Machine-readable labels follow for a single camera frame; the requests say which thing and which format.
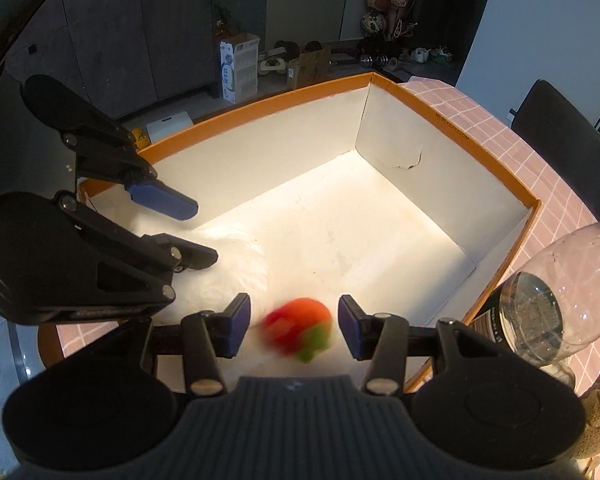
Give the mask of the black chair left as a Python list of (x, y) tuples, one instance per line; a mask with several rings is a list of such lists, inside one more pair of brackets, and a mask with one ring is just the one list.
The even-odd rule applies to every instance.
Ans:
[(524, 139), (600, 220), (600, 134), (548, 81), (539, 79), (514, 115)]

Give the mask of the dark grey cabinet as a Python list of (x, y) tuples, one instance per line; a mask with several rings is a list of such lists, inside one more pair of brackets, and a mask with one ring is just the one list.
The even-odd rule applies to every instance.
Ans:
[(5, 68), (51, 76), (112, 118), (215, 89), (211, 0), (46, 0)]

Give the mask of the red green strawberry plush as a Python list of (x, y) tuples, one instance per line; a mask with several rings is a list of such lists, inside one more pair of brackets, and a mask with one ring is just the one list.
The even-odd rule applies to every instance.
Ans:
[(271, 349), (309, 363), (329, 347), (332, 314), (321, 301), (297, 298), (269, 313), (261, 323), (261, 334)]

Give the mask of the clear plastic water bottle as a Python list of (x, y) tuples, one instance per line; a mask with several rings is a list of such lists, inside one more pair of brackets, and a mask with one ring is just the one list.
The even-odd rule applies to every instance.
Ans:
[(536, 367), (600, 338), (600, 222), (530, 258), (498, 285), (470, 327)]

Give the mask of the white blue carton box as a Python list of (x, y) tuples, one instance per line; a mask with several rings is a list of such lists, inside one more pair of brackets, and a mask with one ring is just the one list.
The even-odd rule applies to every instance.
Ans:
[(260, 38), (248, 32), (220, 42), (222, 98), (239, 104), (258, 93)]

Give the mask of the brown cardboard box floor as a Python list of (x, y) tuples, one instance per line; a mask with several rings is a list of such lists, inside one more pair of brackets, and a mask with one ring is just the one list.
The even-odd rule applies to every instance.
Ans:
[(287, 65), (287, 89), (296, 90), (325, 81), (329, 60), (329, 48), (301, 53)]

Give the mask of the orange cardboard box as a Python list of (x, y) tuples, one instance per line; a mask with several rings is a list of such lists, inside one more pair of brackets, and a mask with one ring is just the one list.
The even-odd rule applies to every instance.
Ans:
[(86, 180), (82, 200), (135, 234), (169, 233), (214, 248), (208, 270), (174, 281), (155, 317), (224, 309), (244, 292), (251, 324), (220, 367), (244, 376), (349, 375), (364, 366), (333, 332), (311, 362), (264, 342), (262, 323), (297, 298), (336, 311), (349, 295), (414, 325), (466, 321), (500, 281), (540, 200), (467, 132), (410, 90), (351, 76), (227, 110), (143, 152), (164, 183), (193, 198), (176, 221), (118, 184)]

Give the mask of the pink checkered tablecloth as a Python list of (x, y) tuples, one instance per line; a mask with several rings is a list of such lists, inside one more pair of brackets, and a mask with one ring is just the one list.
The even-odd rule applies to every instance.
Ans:
[[(524, 240), (524, 245), (517, 252), (505, 276), (517, 270), (541, 247), (557, 240), (559, 235), (594, 223), (594, 216), (588, 206), (585, 206), (548, 162), (536, 154), (509, 126), (463, 92), (440, 80), (417, 77), (401, 86), (464, 129), (541, 200), (539, 219), (533, 223), (531, 234)], [(112, 323), (61, 325), (56, 333), (62, 354), (70, 356), (113, 327)], [(569, 358), (567, 364), (576, 375), (577, 393), (584, 393), (600, 374), (600, 339)], [(595, 479), (600, 479), (600, 463), (594, 472)]]

